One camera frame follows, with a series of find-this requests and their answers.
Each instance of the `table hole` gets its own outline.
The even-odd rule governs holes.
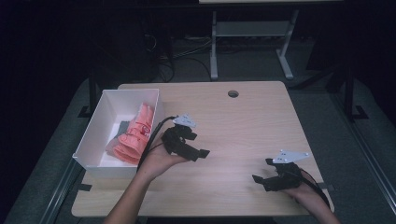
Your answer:
[[[228,91],[228,96],[232,97],[232,98],[236,98],[238,97],[239,92],[238,91]]]

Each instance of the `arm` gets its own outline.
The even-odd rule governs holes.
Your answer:
[[[163,145],[152,149],[104,223],[134,223],[151,181],[183,161],[187,160],[169,155]]]
[[[303,177],[314,183],[312,177],[302,172]],[[302,183],[296,189],[284,189],[290,197],[294,198],[302,205],[312,216],[314,216],[321,224],[338,224],[340,221],[334,215],[332,210],[327,206],[320,196],[314,192],[308,185]]]

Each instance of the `white box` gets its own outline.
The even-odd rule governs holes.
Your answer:
[[[107,143],[119,131],[122,121],[130,121],[142,103],[154,108],[151,131],[164,119],[160,90],[107,90],[92,115],[73,158],[96,178],[132,178],[137,165],[120,161],[106,152]]]

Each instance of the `dark background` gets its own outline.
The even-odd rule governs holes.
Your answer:
[[[156,12],[155,19],[148,20],[140,14],[131,15],[122,7],[110,9],[125,6],[125,2],[129,6],[133,1],[106,2],[104,7],[103,1],[95,0],[1,1],[0,221],[7,216],[83,80],[95,73],[100,87],[106,89],[116,88],[122,82],[148,82],[157,75],[152,65],[159,52],[145,51],[143,33],[157,35],[162,41],[160,50],[169,53],[169,35],[210,32],[203,25],[210,22],[210,12],[181,12],[173,17],[166,11]],[[137,2],[141,6],[147,3]],[[346,63],[354,76],[371,89],[393,124],[396,124],[395,11],[391,1],[346,1],[336,14],[328,12],[320,21],[314,21],[311,18],[316,18],[317,12],[303,10],[293,35],[303,41],[308,36],[317,40],[310,69]],[[129,25],[133,32],[125,33],[124,28]],[[126,46],[124,43],[130,38],[136,41]],[[106,77],[106,71],[120,76]],[[147,75],[139,76],[142,71]]]

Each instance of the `black motion capture device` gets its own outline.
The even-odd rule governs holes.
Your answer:
[[[136,171],[139,170],[141,164],[143,163],[149,152],[153,148],[157,147],[154,146],[153,148],[151,148],[151,144],[154,141],[155,136],[160,131],[163,124],[169,119],[176,119],[176,118],[178,117],[169,117],[164,119],[162,122],[158,124],[157,128],[154,130],[154,132],[151,134],[148,140],[145,150],[143,151],[142,157],[140,158],[139,164],[137,165]],[[178,156],[181,156],[189,161],[197,161],[198,158],[202,158],[202,159],[206,158],[206,156],[209,154],[210,151],[205,149],[198,150],[186,144],[186,139],[194,140],[196,136],[197,134],[193,133],[190,127],[176,123],[175,127],[168,128],[164,132],[161,139],[163,140],[165,149],[169,154],[176,153]]]
[[[278,191],[282,189],[293,189],[298,188],[302,182],[311,187],[330,207],[329,200],[323,193],[318,183],[313,184],[307,180],[301,174],[301,171],[305,170],[299,168],[294,162],[289,163],[274,163],[273,159],[265,159],[268,165],[275,166],[278,176],[262,178],[257,175],[253,175],[254,182],[262,184],[266,191]]]

